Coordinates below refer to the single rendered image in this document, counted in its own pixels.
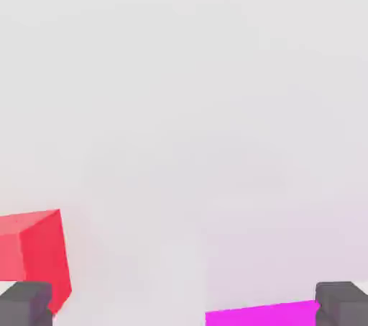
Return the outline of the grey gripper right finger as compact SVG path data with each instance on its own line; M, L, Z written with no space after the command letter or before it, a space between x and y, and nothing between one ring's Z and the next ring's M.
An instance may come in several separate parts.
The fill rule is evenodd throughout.
M350 281L316 284L316 326L368 326L368 294Z

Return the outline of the large magenta box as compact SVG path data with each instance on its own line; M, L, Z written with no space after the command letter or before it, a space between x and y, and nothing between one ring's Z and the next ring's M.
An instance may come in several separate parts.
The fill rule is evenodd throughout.
M316 326L314 300L206 313L206 326Z

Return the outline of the large red box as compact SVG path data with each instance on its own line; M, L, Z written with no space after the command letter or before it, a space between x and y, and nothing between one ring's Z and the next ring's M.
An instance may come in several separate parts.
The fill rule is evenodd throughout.
M72 287L59 209L0 215L0 281L50 283L50 310L60 311Z

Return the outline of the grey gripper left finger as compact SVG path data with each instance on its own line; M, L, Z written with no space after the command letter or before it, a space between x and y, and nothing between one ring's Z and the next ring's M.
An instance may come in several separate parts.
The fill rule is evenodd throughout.
M18 281L0 294L0 326L53 326L52 285Z

